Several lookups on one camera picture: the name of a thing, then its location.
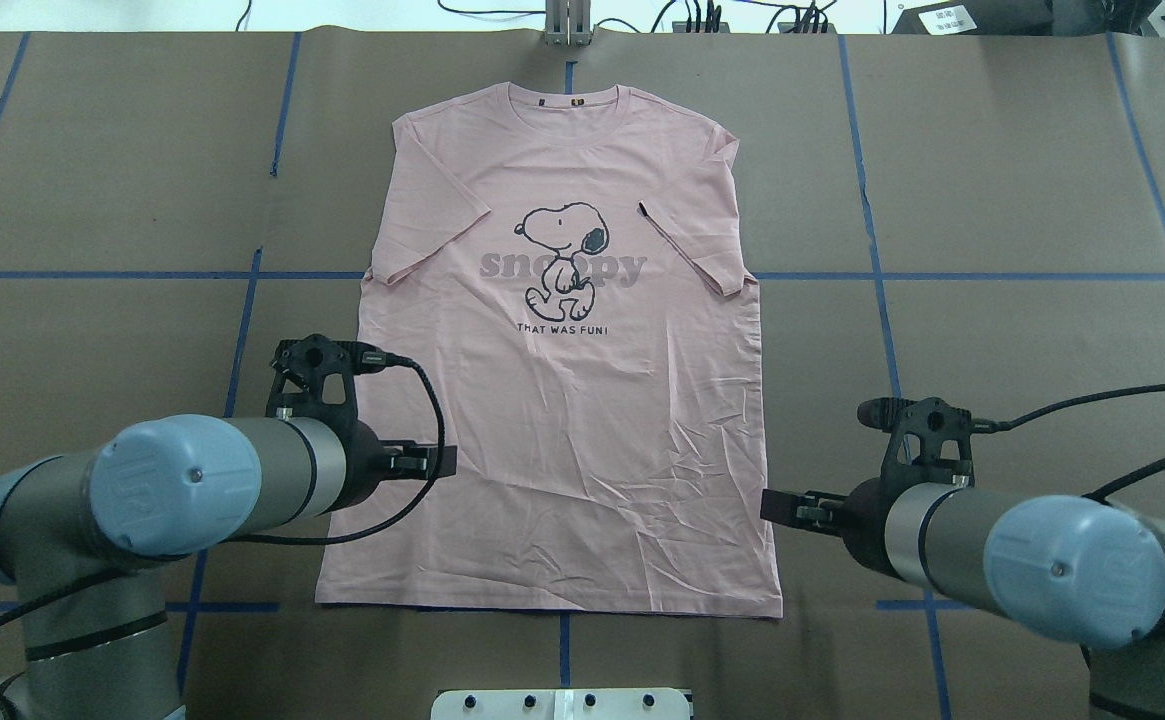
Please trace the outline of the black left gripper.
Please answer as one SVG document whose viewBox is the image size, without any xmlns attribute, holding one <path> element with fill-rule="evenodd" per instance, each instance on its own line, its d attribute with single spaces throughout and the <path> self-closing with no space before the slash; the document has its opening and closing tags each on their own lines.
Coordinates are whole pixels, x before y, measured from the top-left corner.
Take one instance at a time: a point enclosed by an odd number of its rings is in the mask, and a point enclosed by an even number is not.
<svg viewBox="0 0 1165 720">
<path fill-rule="evenodd" d="M 368 425 L 356 425 L 346 451 L 341 507 L 363 502 L 384 480 L 440 479 L 457 474 L 456 445 L 414 445 L 412 439 L 381 442 Z"/>
</svg>

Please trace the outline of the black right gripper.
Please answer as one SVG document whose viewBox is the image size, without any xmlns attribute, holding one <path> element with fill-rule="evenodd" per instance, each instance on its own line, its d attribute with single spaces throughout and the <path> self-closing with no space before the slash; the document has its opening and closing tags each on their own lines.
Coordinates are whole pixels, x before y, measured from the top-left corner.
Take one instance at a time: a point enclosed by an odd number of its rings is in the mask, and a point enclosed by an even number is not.
<svg viewBox="0 0 1165 720">
<path fill-rule="evenodd" d="M 793 529 L 833 529 L 852 560 L 884 577 L 898 577 L 885 544 L 892 500 L 882 480 L 864 480 L 847 496 L 821 490 L 762 490 L 760 518 Z"/>
</svg>

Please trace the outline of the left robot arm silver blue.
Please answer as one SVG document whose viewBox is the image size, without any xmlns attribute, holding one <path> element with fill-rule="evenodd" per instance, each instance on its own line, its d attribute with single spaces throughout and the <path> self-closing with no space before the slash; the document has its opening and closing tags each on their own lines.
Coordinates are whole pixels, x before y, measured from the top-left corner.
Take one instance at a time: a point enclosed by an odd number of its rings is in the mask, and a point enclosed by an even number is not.
<svg viewBox="0 0 1165 720">
<path fill-rule="evenodd" d="M 348 439 L 313 418 L 142 421 L 97 450 L 0 477 L 0 584 L 26 666 L 0 719 L 184 719 L 160 570 L 370 496 L 450 477 L 451 445 Z"/>
</svg>

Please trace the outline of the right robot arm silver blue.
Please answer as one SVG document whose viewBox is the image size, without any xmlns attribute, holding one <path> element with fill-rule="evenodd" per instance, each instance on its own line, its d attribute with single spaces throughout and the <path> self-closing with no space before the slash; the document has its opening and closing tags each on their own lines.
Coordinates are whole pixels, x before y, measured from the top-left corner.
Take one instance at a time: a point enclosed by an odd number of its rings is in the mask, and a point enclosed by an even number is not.
<svg viewBox="0 0 1165 720">
<path fill-rule="evenodd" d="M 847 496 L 765 489 L 761 518 L 834 536 L 857 564 L 1088 652 L 1093 719 L 1165 719 L 1165 518 L 1068 495 L 880 479 Z"/>
</svg>

